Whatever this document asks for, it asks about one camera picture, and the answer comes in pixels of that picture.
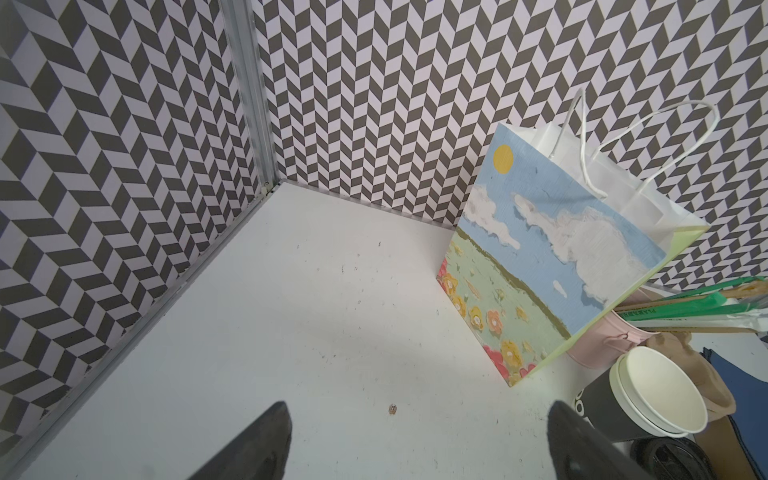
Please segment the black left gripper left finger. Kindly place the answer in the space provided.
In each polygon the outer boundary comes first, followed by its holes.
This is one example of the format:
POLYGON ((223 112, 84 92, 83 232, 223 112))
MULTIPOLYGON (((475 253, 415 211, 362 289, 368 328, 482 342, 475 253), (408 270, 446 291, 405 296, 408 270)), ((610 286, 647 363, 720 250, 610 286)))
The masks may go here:
POLYGON ((291 440, 288 406, 284 401, 275 402, 189 480, 282 479, 291 440))

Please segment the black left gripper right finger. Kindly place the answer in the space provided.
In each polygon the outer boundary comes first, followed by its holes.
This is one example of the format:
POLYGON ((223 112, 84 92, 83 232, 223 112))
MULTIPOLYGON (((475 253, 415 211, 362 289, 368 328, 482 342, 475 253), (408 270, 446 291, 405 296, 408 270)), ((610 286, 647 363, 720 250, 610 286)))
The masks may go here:
POLYGON ((547 440, 558 480, 651 479, 563 401, 548 412, 547 440))

